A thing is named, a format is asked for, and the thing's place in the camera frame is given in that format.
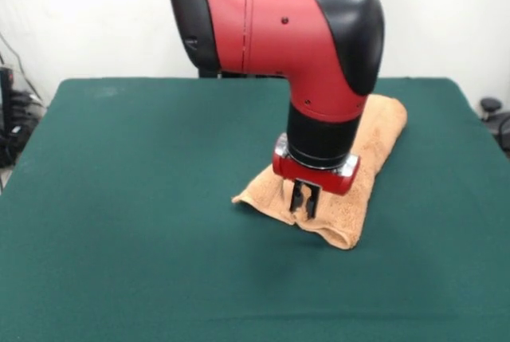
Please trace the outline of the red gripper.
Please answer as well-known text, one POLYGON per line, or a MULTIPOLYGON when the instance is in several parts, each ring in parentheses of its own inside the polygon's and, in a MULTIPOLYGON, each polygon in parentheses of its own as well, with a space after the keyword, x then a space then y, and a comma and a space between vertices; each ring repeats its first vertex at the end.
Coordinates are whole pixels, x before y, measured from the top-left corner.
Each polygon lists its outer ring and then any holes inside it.
POLYGON ((314 219, 320 198, 320 189, 334 195, 345 195, 355 181, 360 161, 358 155, 348 154, 338 167, 330 169, 307 167, 291 157, 287 134, 282 133, 278 136, 273 150, 272 166, 276 175, 294 181, 289 205, 291 213, 296 212, 303 205, 303 182, 313 185, 308 186, 310 195, 306 202, 306 212, 308 219, 314 219))

